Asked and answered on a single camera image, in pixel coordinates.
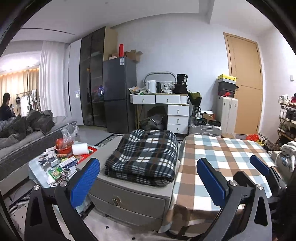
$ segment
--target wooden door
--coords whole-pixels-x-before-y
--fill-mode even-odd
[[[258,132],[262,109],[262,75],[257,43],[225,34],[229,74],[237,78],[235,98],[238,99],[234,133]]]

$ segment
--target white desk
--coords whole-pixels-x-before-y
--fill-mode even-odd
[[[187,134],[189,122],[189,104],[187,94],[132,94],[131,103],[137,104],[137,128],[140,127],[138,104],[167,104],[168,130],[177,134]]]

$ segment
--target white kettle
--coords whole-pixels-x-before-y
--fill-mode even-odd
[[[156,81],[155,80],[147,80],[146,81],[146,89],[148,93],[156,93]]]

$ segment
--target glass cabinet door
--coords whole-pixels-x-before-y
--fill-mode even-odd
[[[105,27],[93,32],[90,56],[91,103],[94,125],[106,127],[103,87],[103,54]]]
[[[91,104],[90,84],[90,53],[92,33],[81,40],[80,48],[80,100],[83,122],[87,126],[94,125],[93,109]]]

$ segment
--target metal screw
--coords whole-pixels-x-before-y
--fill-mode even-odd
[[[257,184],[256,186],[257,186],[257,188],[258,188],[259,190],[262,190],[262,189],[263,189],[263,186],[262,186],[261,184]]]
[[[67,181],[62,181],[59,185],[60,185],[61,187],[65,187],[65,186],[67,186],[67,184],[68,184]]]
[[[34,191],[39,190],[39,188],[40,188],[40,186],[38,184],[33,187]]]
[[[236,182],[236,180],[230,180],[230,181],[229,181],[229,184],[230,184],[231,186],[235,187],[235,186],[237,185],[237,182]]]

